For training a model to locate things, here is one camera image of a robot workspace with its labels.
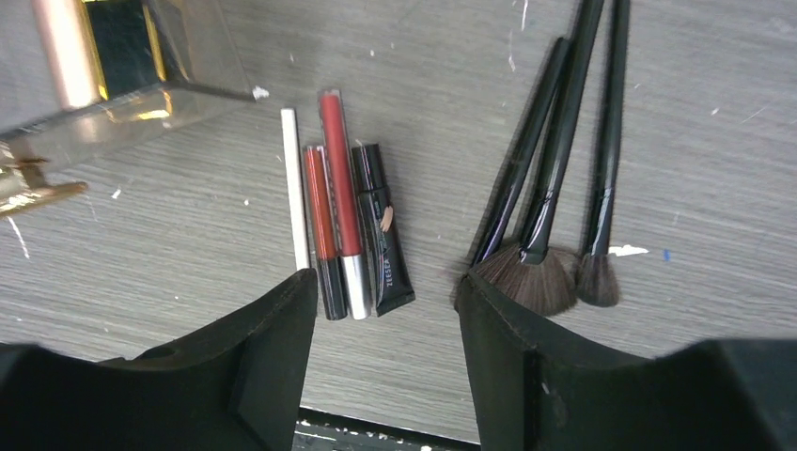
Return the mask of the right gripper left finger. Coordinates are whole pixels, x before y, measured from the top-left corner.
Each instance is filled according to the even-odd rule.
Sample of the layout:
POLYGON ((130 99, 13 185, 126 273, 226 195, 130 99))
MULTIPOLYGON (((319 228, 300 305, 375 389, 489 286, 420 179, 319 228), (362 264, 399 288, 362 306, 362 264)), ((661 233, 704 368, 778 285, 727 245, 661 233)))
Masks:
POLYGON ((5 450, 289 450, 317 317, 317 275, 136 358, 1 348, 5 450))

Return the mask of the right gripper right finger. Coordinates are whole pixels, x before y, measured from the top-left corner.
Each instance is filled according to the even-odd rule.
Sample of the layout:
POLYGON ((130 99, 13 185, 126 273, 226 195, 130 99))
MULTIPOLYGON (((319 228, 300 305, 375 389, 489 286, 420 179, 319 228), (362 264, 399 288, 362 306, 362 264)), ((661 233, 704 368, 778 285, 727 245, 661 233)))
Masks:
POLYGON ((457 311, 485 450, 796 446, 792 339, 707 339, 647 359, 539 316, 473 272, 457 311))

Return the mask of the black mascara tube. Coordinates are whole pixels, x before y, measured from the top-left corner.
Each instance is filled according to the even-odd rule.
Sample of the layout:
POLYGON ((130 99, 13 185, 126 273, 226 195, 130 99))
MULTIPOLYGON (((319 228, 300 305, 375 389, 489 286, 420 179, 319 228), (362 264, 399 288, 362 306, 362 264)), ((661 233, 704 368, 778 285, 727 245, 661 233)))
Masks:
POLYGON ((413 302, 415 293, 380 146, 373 143, 351 148, 351 163, 375 288, 376 314, 381 317, 413 302))

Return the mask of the white makeup pencil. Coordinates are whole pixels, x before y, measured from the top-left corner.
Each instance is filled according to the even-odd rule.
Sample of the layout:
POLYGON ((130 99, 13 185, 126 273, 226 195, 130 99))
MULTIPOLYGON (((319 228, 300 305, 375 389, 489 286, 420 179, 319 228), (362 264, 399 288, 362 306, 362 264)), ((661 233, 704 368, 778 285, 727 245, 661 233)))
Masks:
POLYGON ((280 115, 291 236, 296 269, 301 270, 310 267, 310 251, 306 231, 304 184, 296 112, 293 108, 282 108, 280 115))

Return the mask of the clear drawer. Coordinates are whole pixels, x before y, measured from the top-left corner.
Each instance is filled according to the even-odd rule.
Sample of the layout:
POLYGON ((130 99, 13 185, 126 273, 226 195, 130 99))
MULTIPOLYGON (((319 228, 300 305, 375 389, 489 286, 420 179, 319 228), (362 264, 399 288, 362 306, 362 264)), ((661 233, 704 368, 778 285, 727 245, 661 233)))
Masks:
POLYGON ((5 1, 1 214, 86 190, 47 172, 254 99, 216 1, 5 1))

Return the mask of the beige concealer tube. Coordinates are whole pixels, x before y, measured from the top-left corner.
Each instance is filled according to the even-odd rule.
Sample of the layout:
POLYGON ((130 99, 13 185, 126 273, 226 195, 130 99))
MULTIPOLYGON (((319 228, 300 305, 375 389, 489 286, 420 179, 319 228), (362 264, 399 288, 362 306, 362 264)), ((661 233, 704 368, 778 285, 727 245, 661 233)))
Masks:
POLYGON ((77 110, 107 100, 107 86, 85 3, 39 0, 31 6, 60 106, 77 110))

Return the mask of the gold lipstick tube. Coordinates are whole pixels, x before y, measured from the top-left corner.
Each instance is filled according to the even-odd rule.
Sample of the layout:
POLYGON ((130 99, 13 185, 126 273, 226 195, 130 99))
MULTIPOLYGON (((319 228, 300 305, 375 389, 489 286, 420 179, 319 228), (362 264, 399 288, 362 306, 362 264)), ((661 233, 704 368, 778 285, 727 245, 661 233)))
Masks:
POLYGON ((111 98, 166 80, 159 33, 139 0, 85 1, 111 98))

